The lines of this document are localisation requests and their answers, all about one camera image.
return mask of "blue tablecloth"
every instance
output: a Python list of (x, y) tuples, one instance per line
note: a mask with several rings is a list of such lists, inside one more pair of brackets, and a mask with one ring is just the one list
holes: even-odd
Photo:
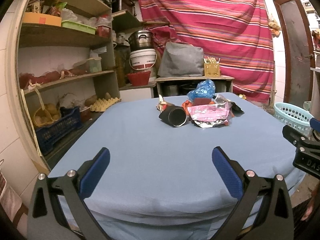
[[(207, 239), (236, 203), (212, 164), (214, 147), (221, 146), (230, 159), (259, 176), (283, 174), (290, 193), (304, 176), (292, 166), (295, 147), (283, 138), (284, 125), (238, 96), (222, 94), (245, 113), (229, 126), (205, 129), (163, 123), (156, 109), (158, 98), (115, 104), (70, 148), (50, 177), (77, 170), (107, 147), (110, 165), (85, 202), (112, 238)], [(186, 99), (166, 98), (176, 105)], [(72, 219), (62, 198), (61, 203)], [(253, 222), (259, 204), (246, 226)]]

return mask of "blue gripper pad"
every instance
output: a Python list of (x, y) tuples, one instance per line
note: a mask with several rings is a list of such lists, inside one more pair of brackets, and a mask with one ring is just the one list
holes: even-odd
[(320, 122), (315, 118), (310, 119), (310, 127), (317, 132), (320, 132)]
[(234, 168), (232, 168), (230, 159), (220, 147), (215, 147), (213, 149), (212, 162), (230, 195), (239, 201), (243, 196), (243, 181), (239, 178)]
[(109, 163), (110, 152), (103, 147), (92, 160), (82, 164), (78, 170), (78, 194), (81, 199), (91, 196)]

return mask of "black cup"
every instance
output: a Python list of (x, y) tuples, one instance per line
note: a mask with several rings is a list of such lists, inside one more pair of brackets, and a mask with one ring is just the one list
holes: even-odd
[(181, 106), (167, 106), (159, 118), (168, 125), (179, 127), (187, 121), (187, 115)]

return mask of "curtain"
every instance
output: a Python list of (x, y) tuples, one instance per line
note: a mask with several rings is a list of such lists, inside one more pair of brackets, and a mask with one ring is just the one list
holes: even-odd
[(274, 58), (263, 0), (139, 0), (144, 21), (169, 21), (149, 29), (163, 53), (167, 41), (192, 44), (206, 56), (221, 58), (223, 75), (232, 76), (234, 92), (266, 102)]

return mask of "light blue laundry basket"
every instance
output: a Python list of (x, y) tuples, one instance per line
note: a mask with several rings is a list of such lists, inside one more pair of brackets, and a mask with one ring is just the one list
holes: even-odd
[(310, 119), (312, 114), (308, 111), (288, 103), (278, 102), (273, 105), (275, 109), (274, 117), (278, 120), (295, 128), (305, 136), (309, 136), (311, 132)]

